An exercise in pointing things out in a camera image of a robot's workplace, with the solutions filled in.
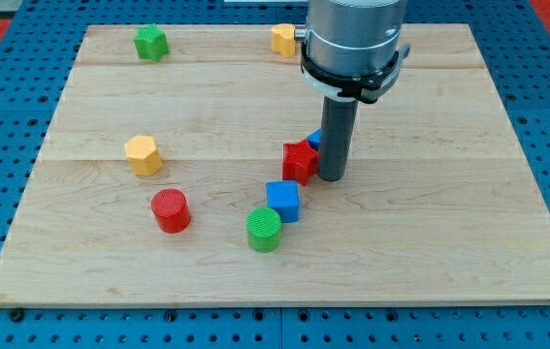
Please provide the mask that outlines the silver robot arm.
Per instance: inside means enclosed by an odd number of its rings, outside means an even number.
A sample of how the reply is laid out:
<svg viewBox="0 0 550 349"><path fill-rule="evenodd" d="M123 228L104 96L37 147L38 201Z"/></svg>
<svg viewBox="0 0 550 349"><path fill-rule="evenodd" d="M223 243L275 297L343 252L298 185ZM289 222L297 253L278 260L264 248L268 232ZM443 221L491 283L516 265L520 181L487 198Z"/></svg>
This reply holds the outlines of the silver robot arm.
<svg viewBox="0 0 550 349"><path fill-rule="evenodd" d="M336 101L375 102L410 51L398 45L405 9L405 0L310 1L301 40L307 84Z"/></svg>

